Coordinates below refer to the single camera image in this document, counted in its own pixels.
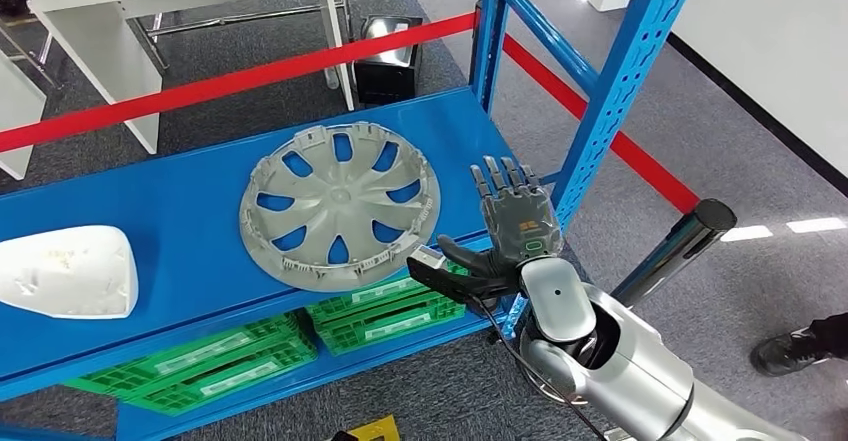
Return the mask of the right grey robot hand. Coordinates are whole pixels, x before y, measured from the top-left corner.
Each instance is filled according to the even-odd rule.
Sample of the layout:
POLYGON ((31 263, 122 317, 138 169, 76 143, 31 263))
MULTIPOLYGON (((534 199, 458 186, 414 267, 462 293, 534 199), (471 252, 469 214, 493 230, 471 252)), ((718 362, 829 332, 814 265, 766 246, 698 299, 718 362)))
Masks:
POLYGON ((512 158, 483 157, 470 172, 492 247, 476 252, 447 235, 437 237, 444 255, 486 278, 513 277, 521 264, 561 252, 564 239, 548 192, 527 164, 512 158))

